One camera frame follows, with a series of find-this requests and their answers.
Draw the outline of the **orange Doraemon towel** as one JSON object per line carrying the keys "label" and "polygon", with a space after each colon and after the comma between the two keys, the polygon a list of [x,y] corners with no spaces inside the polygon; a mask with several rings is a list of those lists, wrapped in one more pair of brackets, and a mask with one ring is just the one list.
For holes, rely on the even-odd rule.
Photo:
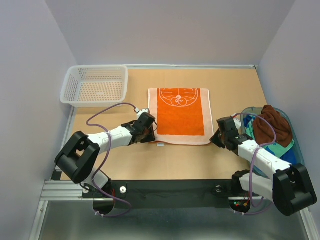
{"label": "orange Doraemon towel", "polygon": [[150,88],[148,108],[157,123],[157,142],[204,146],[214,135],[210,91],[206,88]]}

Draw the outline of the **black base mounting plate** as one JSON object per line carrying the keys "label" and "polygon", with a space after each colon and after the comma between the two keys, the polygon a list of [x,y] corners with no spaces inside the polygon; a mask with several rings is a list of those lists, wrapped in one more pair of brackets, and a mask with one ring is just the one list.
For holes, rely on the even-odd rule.
{"label": "black base mounting plate", "polygon": [[103,191],[86,185],[82,197],[93,200],[93,208],[103,214],[119,214],[133,209],[231,208],[249,212],[246,190],[238,190],[231,179],[198,180],[112,180]]}

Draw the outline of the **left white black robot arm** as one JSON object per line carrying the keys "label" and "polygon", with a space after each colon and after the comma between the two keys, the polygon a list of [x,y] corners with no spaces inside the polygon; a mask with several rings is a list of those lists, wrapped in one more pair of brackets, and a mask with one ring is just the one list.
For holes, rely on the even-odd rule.
{"label": "left white black robot arm", "polygon": [[109,197],[111,179],[101,169],[95,168],[98,156],[106,153],[108,157],[115,148],[153,142],[155,121],[156,118],[150,113],[140,111],[136,120],[110,131],[94,134],[77,131],[60,150],[54,163],[73,183],[88,184],[100,197]]}

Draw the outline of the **blue towel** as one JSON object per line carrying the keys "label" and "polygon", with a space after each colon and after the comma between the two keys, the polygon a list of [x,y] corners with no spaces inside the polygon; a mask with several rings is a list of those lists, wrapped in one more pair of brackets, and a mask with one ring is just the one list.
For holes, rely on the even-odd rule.
{"label": "blue towel", "polygon": [[[247,128],[249,123],[251,123],[252,126],[253,126],[253,122],[254,122],[255,118],[256,118],[255,116],[251,116],[251,115],[247,115],[247,116],[244,117],[243,122],[244,122],[245,130],[246,130],[246,128]],[[294,154],[293,147],[285,155],[283,155],[280,159],[283,160],[283,161],[295,164],[297,162],[297,160],[296,160],[296,157],[295,157],[295,154]]]}

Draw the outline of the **white perforated plastic basket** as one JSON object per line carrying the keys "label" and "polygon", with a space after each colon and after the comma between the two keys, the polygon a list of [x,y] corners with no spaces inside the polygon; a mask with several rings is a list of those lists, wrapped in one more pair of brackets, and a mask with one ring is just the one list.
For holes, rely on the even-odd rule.
{"label": "white perforated plastic basket", "polygon": [[127,94],[129,70],[125,65],[76,65],[68,69],[60,102],[74,108],[110,107]]}

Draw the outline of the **teal plastic tub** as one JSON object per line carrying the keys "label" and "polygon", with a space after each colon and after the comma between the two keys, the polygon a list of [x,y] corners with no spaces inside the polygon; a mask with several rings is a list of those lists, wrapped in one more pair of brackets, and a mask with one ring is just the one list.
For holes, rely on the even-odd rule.
{"label": "teal plastic tub", "polygon": [[[305,162],[304,162],[304,158],[303,158],[303,155],[302,155],[302,153],[301,153],[301,149],[300,149],[300,146],[299,146],[299,143],[298,143],[298,139],[297,139],[297,137],[296,137],[296,135],[295,135],[295,132],[294,132],[294,129],[293,129],[293,127],[292,127],[292,125],[291,125],[291,122],[290,122],[290,119],[289,119],[289,117],[286,115],[286,113],[284,113],[282,110],[280,110],[280,109],[278,109],[278,108],[275,108],[275,110],[276,111],[278,111],[279,113],[280,113],[280,115],[283,117],[283,118],[285,118],[287,121],[288,121],[288,123],[289,123],[289,126],[291,127],[291,131],[292,131],[292,139],[294,140],[294,147],[293,147],[293,152],[294,152],[294,155],[295,155],[295,158],[296,158],[296,163],[295,164],[298,164],[298,163],[300,163],[300,164],[305,164]],[[241,132],[243,133],[243,134],[245,134],[246,133],[246,130],[245,130],[245,127],[244,127],[244,117],[246,117],[247,115],[241,115],[240,116],[240,120],[241,120],[241,124],[242,124],[242,126],[241,126]]]}

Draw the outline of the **aluminium frame rail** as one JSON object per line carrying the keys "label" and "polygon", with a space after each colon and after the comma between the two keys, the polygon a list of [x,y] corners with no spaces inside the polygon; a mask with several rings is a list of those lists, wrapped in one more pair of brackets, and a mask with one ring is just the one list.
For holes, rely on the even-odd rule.
{"label": "aluminium frame rail", "polygon": [[[68,125],[65,131],[65,136],[63,139],[63,143],[67,142],[67,137],[71,136],[71,128],[75,125],[75,119],[76,119],[76,114],[77,114],[77,108],[72,107],[72,110],[70,112],[69,118],[68,118]],[[62,203],[69,203],[70,204],[80,204],[80,203],[90,203],[91,205],[89,206],[90,211],[92,212],[93,209],[93,204],[97,204],[99,202],[102,202],[104,205],[110,205],[111,206],[111,201],[113,201],[112,198],[106,198],[105,196],[103,197],[102,193],[98,193],[97,190],[94,190],[93,187],[86,185],[85,187],[88,187],[90,191],[88,191],[88,189],[82,189],[81,186],[79,184],[74,184],[72,181],[70,180],[61,180],[62,176],[62,171],[60,169],[58,169],[58,167],[55,168],[51,179],[50,180],[46,180],[43,184],[43,188],[41,191],[41,196],[40,196],[40,202],[38,205],[38,209],[37,209],[37,213],[36,213],[36,217],[32,226],[32,230],[31,230],[31,234],[29,237],[29,240],[44,240],[45,239],[45,231],[47,230],[51,230],[52,229],[52,233],[58,233],[58,234],[62,234],[62,237],[66,237],[67,236],[67,230],[75,230],[75,232],[71,232],[68,231],[68,233],[70,232],[70,237],[67,237],[67,239],[71,240],[71,237],[73,236],[79,236],[78,239],[80,239],[80,237],[82,237],[81,239],[84,239],[84,235],[82,235],[82,233],[80,233],[80,230],[83,230],[84,227],[82,227],[82,225],[84,224],[84,226],[94,226],[93,222],[89,221],[88,219],[85,222],[85,218],[84,217],[80,217],[80,216],[76,216],[77,214],[80,213],[84,213],[84,211],[81,212],[75,212],[72,213],[72,218],[74,220],[72,220],[71,222],[76,224],[76,220],[80,220],[80,224],[82,224],[79,227],[76,227],[76,225],[72,225],[72,229],[68,229],[68,228],[64,228],[64,230],[62,230],[62,227],[58,227],[57,230],[54,230],[54,226],[58,226],[58,221],[55,222],[53,221],[53,223],[50,223],[51,225],[49,225],[48,222],[48,216],[50,213],[50,203],[58,203],[58,202],[62,202]],[[214,210],[219,210],[218,213],[222,213],[222,209],[226,208],[226,196],[222,196],[223,192],[219,192],[221,190],[226,190],[226,187],[223,188],[222,185],[218,185],[216,184],[214,186],[214,190],[213,193],[210,193],[211,195],[209,197],[212,197],[212,199],[210,198],[211,202],[209,203],[213,203],[215,205],[213,205],[213,209]],[[178,218],[178,214],[183,213],[183,210],[187,211],[187,210],[204,210],[204,208],[196,208],[194,207],[177,207],[177,206],[173,206],[171,208],[166,208],[164,207],[164,205],[159,205],[157,207],[152,205],[152,202],[148,205],[147,203],[145,203],[146,205],[142,206],[143,208],[139,208],[139,209],[145,209],[145,210],[150,210],[150,214],[152,214],[153,212],[159,212],[160,210],[164,210],[166,216],[168,215],[169,217],[172,215],[172,217],[168,220],[175,220],[175,219],[180,219]],[[250,231],[250,233],[253,234],[258,234],[260,233],[260,229],[262,230],[262,227],[270,227],[267,228],[267,230],[274,230],[276,231],[276,227],[277,229],[280,231],[280,233],[284,233],[282,232],[282,230],[284,231],[285,227],[286,229],[288,229],[288,226],[284,224],[284,222],[277,222],[278,220],[276,220],[276,215],[273,215],[273,213],[271,213],[273,208],[269,208],[268,211],[265,211],[264,213],[261,213],[259,215],[257,215],[258,217],[260,216],[265,216],[266,218],[268,217],[268,219],[270,218],[273,223],[275,223],[276,225],[271,227],[270,226],[264,226],[264,223],[259,223],[255,221],[253,221],[252,226],[250,227],[249,224],[247,225],[247,223],[245,223],[244,225],[242,224],[241,229],[246,229],[245,231]],[[299,222],[299,226],[302,229],[301,231],[303,232],[303,239],[305,240],[319,240],[320,239],[320,235],[319,232],[316,228],[315,222],[314,222],[314,218],[310,212],[310,209],[306,208],[303,209],[302,211],[300,211],[299,213],[297,213],[297,215],[294,215],[295,219],[298,219]]]}

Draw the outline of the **brown towel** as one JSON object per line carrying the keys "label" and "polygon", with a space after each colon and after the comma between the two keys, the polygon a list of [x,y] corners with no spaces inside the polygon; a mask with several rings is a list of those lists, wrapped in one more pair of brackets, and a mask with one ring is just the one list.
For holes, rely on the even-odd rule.
{"label": "brown towel", "polygon": [[[276,143],[286,148],[293,140],[293,133],[289,122],[281,116],[271,105],[265,105],[259,115],[265,119],[276,133]],[[256,142],[261,144],[270,143],[274,139],[271,127],[262,119],[256,118],[253,121],[253,133]]]}

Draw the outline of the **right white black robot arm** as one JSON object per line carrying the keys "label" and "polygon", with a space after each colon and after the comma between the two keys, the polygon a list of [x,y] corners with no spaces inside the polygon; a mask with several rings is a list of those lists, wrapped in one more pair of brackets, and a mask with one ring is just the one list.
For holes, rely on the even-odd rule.
{"label": "right white black robot arm", "polygon": [[217,120],[218,130],[210,141],[219,148],[228,149],[247,160],[251,167],[257,166],[265,176],[250,170],[237,171],[231,179],[230,189],[234,195],[249,193],[271,201],[285,216],[291,216],[317,203],[307,168],[291,164],[268,152],[247,134],[239,134],[235,118]]}

